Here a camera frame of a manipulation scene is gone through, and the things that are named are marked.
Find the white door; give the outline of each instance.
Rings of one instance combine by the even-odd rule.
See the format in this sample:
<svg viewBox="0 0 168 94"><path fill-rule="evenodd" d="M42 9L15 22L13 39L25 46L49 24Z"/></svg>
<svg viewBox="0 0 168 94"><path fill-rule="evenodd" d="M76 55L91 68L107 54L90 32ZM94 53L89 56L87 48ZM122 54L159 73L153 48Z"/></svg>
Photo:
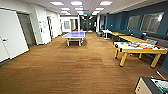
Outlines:
<svg viewBox="0 0 168 94"><path fill-rule="evenodd" d="M58 25L57 25L57 19L56 18L53 18L51 17L51 25L52 25L52 31L53 31L53 38L57 37L58 36Z"/></svg>
<svg viewBox="0 0 168 94"><path fill-rule="evenodd" d="M6 60L8 58L9 58L8 52L6 51L5 46L4 46L2 39L1 39L1 36L0 36L0 62L3 60Z"/></svg>
<svg viewBox="0 0 168 94"><path fill-rule="evenodd" d="M61 19L62 32L71 32L70 19Z"/></svg>
<svg viewBox="0 0 168 94"><path fill-rule="evenodd" d="M15 11L0 9L0 36L11 59L29 50Z"/></svg>

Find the wooden floor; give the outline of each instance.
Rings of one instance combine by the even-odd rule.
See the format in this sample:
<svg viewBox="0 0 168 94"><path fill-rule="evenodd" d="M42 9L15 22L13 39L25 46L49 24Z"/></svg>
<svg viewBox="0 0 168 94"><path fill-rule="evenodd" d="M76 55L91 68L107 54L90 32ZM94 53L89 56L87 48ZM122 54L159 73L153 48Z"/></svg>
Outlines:
<svg viewBox="0 0 168 94"><path fill-rule="evenodd" d="M123 54L118 59L114 54L113 41L96 33L86 33L81 47L77 42L68 47L59 36L2 64L0 94L135 94L140 76L161 79L160 65L151 69L146 57L128 55L119 67Z"/></svg>

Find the window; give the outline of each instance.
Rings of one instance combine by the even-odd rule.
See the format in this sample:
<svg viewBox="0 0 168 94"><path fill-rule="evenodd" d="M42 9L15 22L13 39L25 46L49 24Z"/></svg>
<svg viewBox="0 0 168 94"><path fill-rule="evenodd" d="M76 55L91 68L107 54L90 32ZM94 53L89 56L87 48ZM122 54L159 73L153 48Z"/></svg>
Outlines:
<svg viewBox="0 0 168 94"><path fill-rule="evenodd" d="M137 29L137 25L138 25L138 21L139 21L139 17L140 17L139 15L138 16L129 17L127 29L136 30Z"/></svg>
<svg viewBox="0 0 168 94"><path fill-rule="evenodd" d="M141 24L141 31L147 31L151 33L156 33L160 22L162 20L162 13L147 14L143 17L143 22Z"/></svg>

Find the ping pong table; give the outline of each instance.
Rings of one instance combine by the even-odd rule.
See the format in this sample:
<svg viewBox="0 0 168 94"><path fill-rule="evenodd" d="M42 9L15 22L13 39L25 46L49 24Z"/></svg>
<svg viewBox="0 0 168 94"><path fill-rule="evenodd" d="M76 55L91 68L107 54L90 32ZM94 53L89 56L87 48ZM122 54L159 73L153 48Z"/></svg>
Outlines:
<svg viewBox="0 0 168 94"><path fill-rule="evenodd" d="M83 43L83 38L85 37L85 32L72 31L62 36L62 38L67 38L67 45L69 46L70 41L79 41L79 46Z"/></svg>

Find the white wall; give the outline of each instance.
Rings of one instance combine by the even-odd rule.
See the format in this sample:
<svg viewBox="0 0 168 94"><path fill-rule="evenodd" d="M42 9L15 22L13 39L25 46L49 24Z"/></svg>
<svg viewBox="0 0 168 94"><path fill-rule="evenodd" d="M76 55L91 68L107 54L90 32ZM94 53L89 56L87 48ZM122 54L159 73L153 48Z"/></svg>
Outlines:
<svg viewBox="0 0 168 94"><path fill-rule="evenodd" d="M58 35L61 35L61 29L60 29L60 19L59 19L59 15L55 12L52 11L46 11L47 13L47 17L50 17L52 20L52 27L55 28L56 30L53 30L53 35L54 37L57 37Z"/></svg>
<svg viewBox="0 0 168 94"><path fill-rule="evenodd" d="M61 25L63 25L63 21L70 21L70 19L77 19L78 20L78 31L80 30L79 16L78 17L60 17L60 19L61 19ZM70 23L70 29L69 30L63 29L64 26L61 26L61 27L62 27L62 32L71 32L71 23Z"/></svg>
<svg viewBox="0 0 168 94"><path fill-rule="evenodd" d="M37 44L46 44L50 42L49 29L43 28L43 33L40 32L39 21L47 22L46 10L35 4L29 4L19 0L0 0L0 8L9 9L30 15L30 20L33 28Z"/></svg>
<svg viewBox="0 0 168 94"><path fill-rule="evenodd" d="M51 42L51 37L47 21L46 10L41 6L35 5L35 12L37 15L37 20L43 44L47 44L48 42Z"/></svg>

